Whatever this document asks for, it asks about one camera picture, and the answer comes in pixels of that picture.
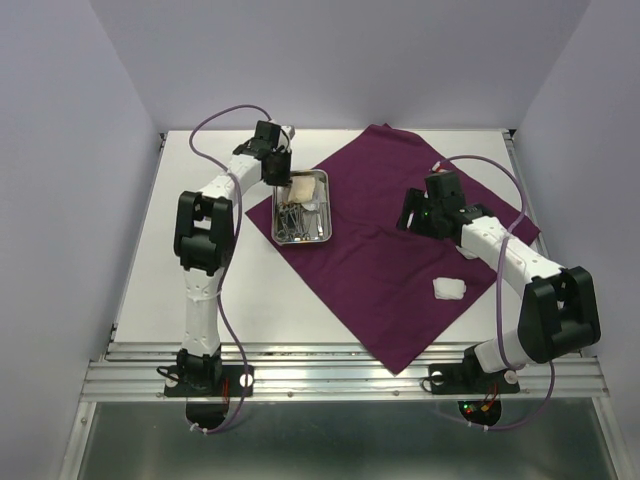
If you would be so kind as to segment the bagged beige gloves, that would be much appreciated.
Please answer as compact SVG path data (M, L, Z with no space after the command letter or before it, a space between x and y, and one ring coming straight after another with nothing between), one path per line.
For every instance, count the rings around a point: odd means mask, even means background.
M286 204L299 204L307 209L315 209L318 201L315 197L317 180L313 175L297 175L291 180L288 192L284 195Z

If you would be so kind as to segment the stainless steel instrument tray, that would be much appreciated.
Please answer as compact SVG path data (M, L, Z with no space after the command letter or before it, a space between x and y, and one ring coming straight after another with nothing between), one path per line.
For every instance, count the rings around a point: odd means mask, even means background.
M284 195L288 192L288 187L290 186L291 180L294 176L297 175L313 175L317 180L317 186L315 192L319 192L323 190L326 195L326 203L323 205L324 208L324 226L325 226L325 237L318 238L316 236L316 230L314 225L314 214L315 211L306 211L299 204L286 204L284 202ZM300 206L304 210L304 219L305 224L308 229L308 234L304 239L300 240L292 240L287 242L279 241L277 238L278 227L280 226L278 220L278 211L284 207L293 207ZM321 169L312 169L312 170L302 170L302 171L294 171L291 173L291 178L289 184L286 186L278 186L274 187L272 191L272 214L271 214L271 237L272 239L279 245L296 245L296 244L320 244L327 242L332 236L332 220L331 220L331 204L330 204L330 190L329 190L329 177L328 174Z

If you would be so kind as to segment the straight steel scissors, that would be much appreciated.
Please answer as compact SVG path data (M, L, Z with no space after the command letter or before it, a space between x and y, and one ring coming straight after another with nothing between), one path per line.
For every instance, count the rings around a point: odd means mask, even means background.
M292 241L296 233L296 219L290 207L284 207L278 211L280 226L277 231L279 241Z

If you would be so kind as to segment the thin steel tweezers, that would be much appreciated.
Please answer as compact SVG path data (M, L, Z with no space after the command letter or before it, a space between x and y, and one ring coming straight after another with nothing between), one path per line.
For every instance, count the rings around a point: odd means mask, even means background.
M325 226L324 226L324 208L320 205L314 214L314 225L316 230L316 236L318 238L325 237Z

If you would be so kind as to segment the long steel forceps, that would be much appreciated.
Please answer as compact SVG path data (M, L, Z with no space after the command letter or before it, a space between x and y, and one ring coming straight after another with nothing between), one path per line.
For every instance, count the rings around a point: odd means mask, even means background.
M304 210L300 206L293 206L289 210L290 236L293 240L304 239L308 234L305 224Z

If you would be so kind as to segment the clear suture packet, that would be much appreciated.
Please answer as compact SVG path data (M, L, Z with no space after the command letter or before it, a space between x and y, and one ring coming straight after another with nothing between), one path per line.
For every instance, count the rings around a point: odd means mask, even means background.
M325 192L321 190L319 192L315 192L311 200L308 202L302 203L301 206L306 211L313 212L313 211L319 211L325 203L326 203L326 195L325 195Z

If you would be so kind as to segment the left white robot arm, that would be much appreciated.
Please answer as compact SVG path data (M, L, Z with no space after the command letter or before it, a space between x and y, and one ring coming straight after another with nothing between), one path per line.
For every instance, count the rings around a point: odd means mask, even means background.
M226 375L218 329L220 282L239 236L244 193L258 183L284 186L291 173L292 126L259 121L222 172L178 199L173 248L184 272L186 323L167 392L176 396L220 393Z

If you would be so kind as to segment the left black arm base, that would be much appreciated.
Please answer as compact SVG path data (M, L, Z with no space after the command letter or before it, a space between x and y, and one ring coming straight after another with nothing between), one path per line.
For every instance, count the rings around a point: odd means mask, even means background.
M176 362L158 366L164 379L164 395L170 398L240 398L253 395L254 368L225 364L220 351L196 356L181 349Z

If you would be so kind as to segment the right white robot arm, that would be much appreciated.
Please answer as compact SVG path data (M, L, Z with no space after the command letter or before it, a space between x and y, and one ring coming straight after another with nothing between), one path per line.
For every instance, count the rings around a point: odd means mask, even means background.
M468 203L457 173L433 173L425 186L407 190L398 229L453 241L493 269L498 286L508 284L521 299L515 329L499 331L494 339L467 348L462 361L430 371L433 393L483 393L518 367L544 364L600 340L594 282L587 270L547 259L509 233L484 205Z

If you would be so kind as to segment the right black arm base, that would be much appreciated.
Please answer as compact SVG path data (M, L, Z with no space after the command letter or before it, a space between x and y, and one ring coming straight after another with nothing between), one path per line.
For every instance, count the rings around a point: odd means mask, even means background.
M428 374L420 380L421 388L434 395L516 394L517 380L509 383L506 369L485 372L472 347L464 351L463 359L453 363L431 364Z

